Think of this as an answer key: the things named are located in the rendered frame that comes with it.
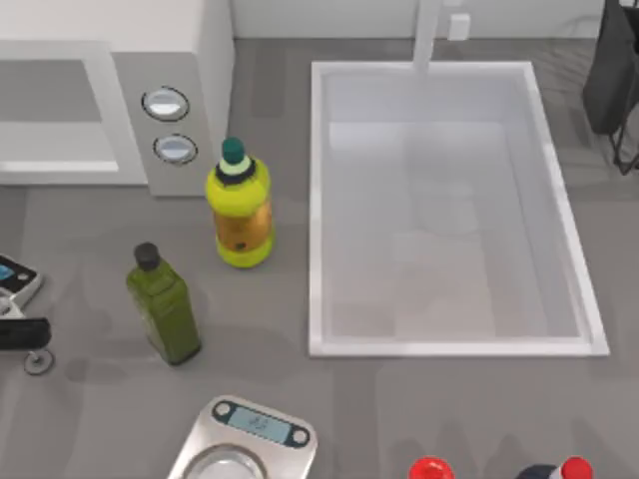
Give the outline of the large round microwave knob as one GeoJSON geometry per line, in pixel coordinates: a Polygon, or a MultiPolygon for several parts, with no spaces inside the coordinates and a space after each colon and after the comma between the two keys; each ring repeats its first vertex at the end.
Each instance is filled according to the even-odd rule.
{"type": "Polygon", "coordinates": [[[190,111],[188,98],[169,86],[146,92],[141,103],[145,113],[160,122],[178,122],[190,111]]]}

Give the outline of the pale microwave oven door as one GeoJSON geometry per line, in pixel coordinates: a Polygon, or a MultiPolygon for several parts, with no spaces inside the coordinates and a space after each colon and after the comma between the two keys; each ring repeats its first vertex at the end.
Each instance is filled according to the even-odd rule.
{"type": "Polygon", "coordinates": [[[0,40],[0,185],[143,185],[107,45],[0,40]]]}

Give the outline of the white sink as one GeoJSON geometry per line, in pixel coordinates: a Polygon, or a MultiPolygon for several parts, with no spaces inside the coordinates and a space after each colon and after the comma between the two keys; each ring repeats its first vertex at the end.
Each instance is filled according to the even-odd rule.
{"type": "Polygon", "coordinates": [[[309,352],[610,352],[528,61],[312,65],[309,352]]]}

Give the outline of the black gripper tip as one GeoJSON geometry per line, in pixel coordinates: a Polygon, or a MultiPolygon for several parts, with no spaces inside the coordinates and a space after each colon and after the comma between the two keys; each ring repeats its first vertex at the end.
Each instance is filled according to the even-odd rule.
{"type": "Polygon", "coordinates": [[[0,351],[35,351],[51,339],[51,324],[45,317],[0,319],[0,351]]]}

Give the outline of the tall white tap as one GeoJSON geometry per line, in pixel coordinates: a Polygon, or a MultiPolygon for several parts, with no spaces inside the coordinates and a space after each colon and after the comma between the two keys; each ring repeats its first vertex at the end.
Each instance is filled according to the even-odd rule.
{"type": "Polygon", "coordinates": [[[417,0],[412,66],[426,74],[433,53],[442,0],[417,0]]]}

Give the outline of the red bottle cap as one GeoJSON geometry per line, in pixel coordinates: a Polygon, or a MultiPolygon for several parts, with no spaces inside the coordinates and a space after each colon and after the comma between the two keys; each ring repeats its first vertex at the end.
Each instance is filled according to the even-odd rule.
{"type": "Polygon", "coordinates": [[[407,479],[455,479],[452,467],[437,456],[416,459],[407,471],[407,479]]]}

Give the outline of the dark green bottle, black cap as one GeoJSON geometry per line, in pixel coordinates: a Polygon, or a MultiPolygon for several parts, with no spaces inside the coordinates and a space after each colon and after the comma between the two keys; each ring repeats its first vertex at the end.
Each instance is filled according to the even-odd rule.
{"type": "Polygon", "coordinates": [[[167,364],[183,364],[202,346],[187,284],[152,242],[136,245],[134,259],[126,285],[147,337],[167,364]]]}

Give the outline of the pale microwave oven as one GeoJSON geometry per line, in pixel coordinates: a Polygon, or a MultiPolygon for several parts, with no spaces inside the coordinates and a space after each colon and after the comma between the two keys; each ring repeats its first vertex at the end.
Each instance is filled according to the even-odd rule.
{"type": "Polygon", "coordinates": [[[228,131],[234,32],[229,0],[0,0],[0,40],[95,41],[116,65],[147,181],[156,197],[197,197],[228,131]],[[178,122],[148,116],[141,99],[169,86],[189,100],[178,122]],[[160,160],[156,139],[179,134],[198,155],[160,160]]]}

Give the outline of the round steel scale plate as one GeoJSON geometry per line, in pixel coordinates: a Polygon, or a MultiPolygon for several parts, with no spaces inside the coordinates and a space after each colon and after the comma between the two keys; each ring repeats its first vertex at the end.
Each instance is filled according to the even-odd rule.
{"type": "Polygon", "coordinates": [[[182,479],[268,479],[268,474],[249,450],[223,444],[198,454],[182,479]]]}

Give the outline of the black frame stand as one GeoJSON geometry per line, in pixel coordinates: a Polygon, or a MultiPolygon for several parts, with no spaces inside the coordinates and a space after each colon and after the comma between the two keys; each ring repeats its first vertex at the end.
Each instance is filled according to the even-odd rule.
{"type": "Polygon", "coordinates": [[[639,171],[639,149],[622,159],[628,121],[639,106],[639,0],[604,0],[594,56],[581,99],[592,132],[605,136],[621,175],[639,171]]]}

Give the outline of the white wall socket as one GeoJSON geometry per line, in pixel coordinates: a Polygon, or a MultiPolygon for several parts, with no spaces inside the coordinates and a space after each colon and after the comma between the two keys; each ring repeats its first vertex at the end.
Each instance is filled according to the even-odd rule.
{"type": "Polygon", "coordinates": [[[454,13],[449,17],[447,40],[465,41],[470,36],[471,17],[468,13],[454,13]]]}

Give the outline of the silver kitchen scale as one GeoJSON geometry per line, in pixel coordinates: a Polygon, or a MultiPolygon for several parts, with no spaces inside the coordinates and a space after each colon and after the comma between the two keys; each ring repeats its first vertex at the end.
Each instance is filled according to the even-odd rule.
{"type": "Polygon", "coordinates": [[[249,450],[268,479],[307,479],[318,449],[317,434],[308,422],[224,394],[200,411],[166,479],[182,479],[198,454],[223,444],[249,450]]]}

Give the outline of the small round microwave knob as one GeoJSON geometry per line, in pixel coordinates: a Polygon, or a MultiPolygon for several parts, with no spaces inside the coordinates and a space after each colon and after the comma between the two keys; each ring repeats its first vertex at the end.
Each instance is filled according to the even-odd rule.
{"type": "Polygon", "coordinates": [[[189,137],[179,134],[156,139],[153,151],[160,160],[172,165],[185,165],[198,155],[196,143],[189,137]]]}

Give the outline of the yellow-green bottle with green cap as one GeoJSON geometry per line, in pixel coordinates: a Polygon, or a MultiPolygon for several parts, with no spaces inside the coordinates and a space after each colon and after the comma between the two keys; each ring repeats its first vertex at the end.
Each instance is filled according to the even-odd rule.
{"type": "Polygon", "coordinates": [[[266,164],[250,155],[239,138],[224,139],[205,194],[213,212],[217,252],[225,263],[251,268],[270,255],[275,241],[271,188],[266,164]]]}

